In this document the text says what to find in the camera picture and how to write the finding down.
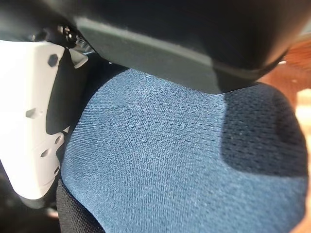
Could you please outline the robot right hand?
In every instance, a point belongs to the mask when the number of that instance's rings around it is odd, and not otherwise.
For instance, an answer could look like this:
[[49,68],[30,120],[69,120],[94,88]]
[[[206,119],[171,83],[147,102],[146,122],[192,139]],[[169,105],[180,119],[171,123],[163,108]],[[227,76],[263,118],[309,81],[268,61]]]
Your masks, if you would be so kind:
[[310,17],[308,0],[1,1],[0,160],[13,190],[49,192],[95,62],[223,93],[269,72]]

